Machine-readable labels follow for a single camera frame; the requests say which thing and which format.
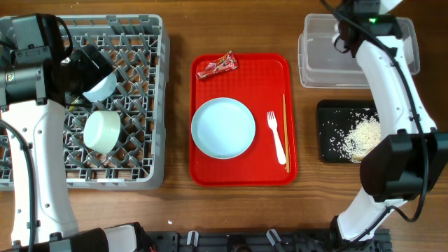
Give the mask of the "large light blue plate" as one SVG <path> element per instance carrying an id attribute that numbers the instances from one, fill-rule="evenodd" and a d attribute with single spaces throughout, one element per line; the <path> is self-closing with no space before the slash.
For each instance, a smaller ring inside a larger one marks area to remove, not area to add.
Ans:
<path id="1" fill-rule="evenodd" d="M 246 152 L 256 135 L 255 118 L 236 99 L 210 99 L 193 113 L 191 137 L 199 150 L 219 160 L 229 160 Z"/>

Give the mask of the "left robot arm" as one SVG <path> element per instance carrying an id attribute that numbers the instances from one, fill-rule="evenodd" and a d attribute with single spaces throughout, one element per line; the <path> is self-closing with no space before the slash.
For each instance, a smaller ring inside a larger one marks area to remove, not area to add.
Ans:
<path id="1" fill-rule="evenodd" d="M 138 223 L 81 232 L 63 168 L 67 97 L 86 106 L 109 97 L 117 78 L 93 45 L 74 50 L 62 18 L 14 17 L 14 60 L 1 69 L 1 126 L 7 130 L 15 190 L 13 251 L 155 251 Z"/>

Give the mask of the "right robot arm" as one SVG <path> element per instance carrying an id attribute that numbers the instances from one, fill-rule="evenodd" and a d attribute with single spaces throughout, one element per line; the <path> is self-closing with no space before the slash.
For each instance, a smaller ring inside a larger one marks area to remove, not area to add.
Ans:
<path id="1" fill-rule="evenodd" d="M 349 0 L 331 8 L 336 41 L 367 78 L 379 116 L 381 141 L 360 163 L 361 189 L 330 224 L 327 247 L 364 249 L 376 229 L 402 206 L 417 201 L 416 221 L 427 194 L 447 165 L 447 134 L 426 111 L 405 59 L 405 43 L 391 11 L 396 1 Z"/>

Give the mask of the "mint green bowl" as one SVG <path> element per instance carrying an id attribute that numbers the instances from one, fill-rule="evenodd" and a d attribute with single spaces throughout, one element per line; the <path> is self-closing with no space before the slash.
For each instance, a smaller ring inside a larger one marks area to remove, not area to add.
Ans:
<path id="1" fill-rule="evenodd" d="M 115 111 L 95 111 L 83 130 L 84 144 L 102 154 L 111 152 L 120 136 L 120 116 Z"/>

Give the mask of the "red snack wrapper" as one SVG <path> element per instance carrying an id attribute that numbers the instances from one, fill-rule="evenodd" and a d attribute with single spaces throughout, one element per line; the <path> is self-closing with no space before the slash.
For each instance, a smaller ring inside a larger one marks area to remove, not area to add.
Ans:
<path id="1" fill-rule="evenodd" d="M 229 51 L 224 56 L 210 62 L 204 70 L 198 71 L 195 74 L 197 80 L 205 79 L 226 71 L 232 71 L 239 67 L 238 61 L 232 51 Z"/>

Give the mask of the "small light blue plate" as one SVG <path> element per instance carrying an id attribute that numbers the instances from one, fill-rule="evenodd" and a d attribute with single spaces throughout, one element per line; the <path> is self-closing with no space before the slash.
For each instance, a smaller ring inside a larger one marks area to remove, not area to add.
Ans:
<path id="1" fill-rule="evenodd" d="M 107 77 L 96 84 L 91 90 L 84 92 L 83 96 L 89 102 L 103 101 L 112 95 L 117 84 L 117 77 L 114 73 L 110 73 Z"/>

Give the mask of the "rice food waste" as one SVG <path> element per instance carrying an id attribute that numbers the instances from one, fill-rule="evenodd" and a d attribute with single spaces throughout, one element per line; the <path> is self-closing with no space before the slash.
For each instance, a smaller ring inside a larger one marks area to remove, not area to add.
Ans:
<path id="1" fill-rule="evenodd" d="M 325 141 L 327 157 L 336 162 L 360 163 L 381 140 L 378 113 L 373 108 L 339 108 L 327 121 L 330 136 Z"/>

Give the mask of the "white plastic fork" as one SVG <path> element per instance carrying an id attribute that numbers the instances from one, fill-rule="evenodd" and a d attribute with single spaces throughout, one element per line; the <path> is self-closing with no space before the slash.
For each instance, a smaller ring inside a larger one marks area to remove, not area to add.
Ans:
<path id="1" fill-rule="evenodd" d="M 272 135 L 274 138 L 274 146 L 275 146 L 275 150 L 276 150 L 277 160 L 280 165 L 285 165 L 286 164 L 286 154 L 285 154 L 284 148 L 281 144 L 281 140 L 279 138 L 279 133 L 278 133 L 278 129 L 277 129 L 277 127 L 278 127 L 277 119 L 276 119 L 276 116 L 273 111 L 267 112 L 267 124 L 268 124 L 268 127 L 271 129 Z"/>

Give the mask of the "wooden chopstick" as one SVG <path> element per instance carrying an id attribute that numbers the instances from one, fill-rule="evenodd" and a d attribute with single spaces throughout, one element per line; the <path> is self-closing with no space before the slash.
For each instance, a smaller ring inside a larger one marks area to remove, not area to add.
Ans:
<path id="1" fill-rule="evenodd" d="M 285 155 L 286 155 L 286 173 L 291 172 L 290 168 L 290 156 L 289 156 L 289 145 L 288 145 L 288 123 L 287 123 L 287 112 L 286 112 L 286 96 L 283 93 L 283 130 L 284 130 L 284 141 L 285 141 Z"/>

